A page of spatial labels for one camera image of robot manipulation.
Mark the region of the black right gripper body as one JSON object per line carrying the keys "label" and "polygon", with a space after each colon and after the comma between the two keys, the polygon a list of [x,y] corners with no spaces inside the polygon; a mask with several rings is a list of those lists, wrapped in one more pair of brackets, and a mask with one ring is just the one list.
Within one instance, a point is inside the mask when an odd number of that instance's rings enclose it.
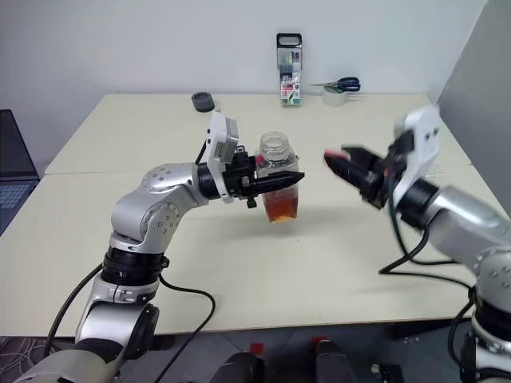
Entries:
{"label": "black right gripper body", "polygon": [[377,209],[383,209],[389,199],[390,178],[394,182],[402,176],[406,170],[406,160],[414,150],[414,138],[412,134],[402,134],[388,147],[385,157],[381,157],[369,150],[365,150],[366,159],[364,166],[369,176],[368,185],[364,189],[364,199]]}

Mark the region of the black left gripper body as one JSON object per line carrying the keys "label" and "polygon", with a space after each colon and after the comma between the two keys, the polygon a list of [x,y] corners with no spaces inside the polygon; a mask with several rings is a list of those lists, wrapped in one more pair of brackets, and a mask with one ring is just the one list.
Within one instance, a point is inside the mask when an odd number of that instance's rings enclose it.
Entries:
{"label": "black left gripper body", "polygon": [[225,165],[223,178],[229,195],[245,200],[248,208],[257,207],[252,187],[256,177],[256,160],[250,156],[243,145],[236,147],[230,163]]}

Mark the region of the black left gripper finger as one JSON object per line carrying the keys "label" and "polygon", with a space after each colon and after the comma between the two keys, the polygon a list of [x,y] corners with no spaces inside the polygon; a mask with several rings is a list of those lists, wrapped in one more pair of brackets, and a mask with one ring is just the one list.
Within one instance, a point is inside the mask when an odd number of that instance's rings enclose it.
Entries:
{"label": "black left gripper finger", "polygon": [[267,176],[258,177],[254,183],[256,195],[276,192],[297,184],[305,176],[304,172],[274,172]]}

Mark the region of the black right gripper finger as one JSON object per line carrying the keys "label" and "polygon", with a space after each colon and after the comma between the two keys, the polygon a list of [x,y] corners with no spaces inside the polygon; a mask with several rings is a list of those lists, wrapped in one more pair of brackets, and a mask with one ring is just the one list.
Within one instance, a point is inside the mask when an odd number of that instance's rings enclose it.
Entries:
{"label": "black right gripper finger", "polygon": [[337,177],[345,180],[357,189],[362,189],[366,183],[366,172],[354,164],[345,155],[325,155],[324,161]]}
{"label": "black right gripper finger", "polygon": [[362,146],[343,146],[342,152],[352,164],[364,170],[371,170],[376,163],[376,155]]}

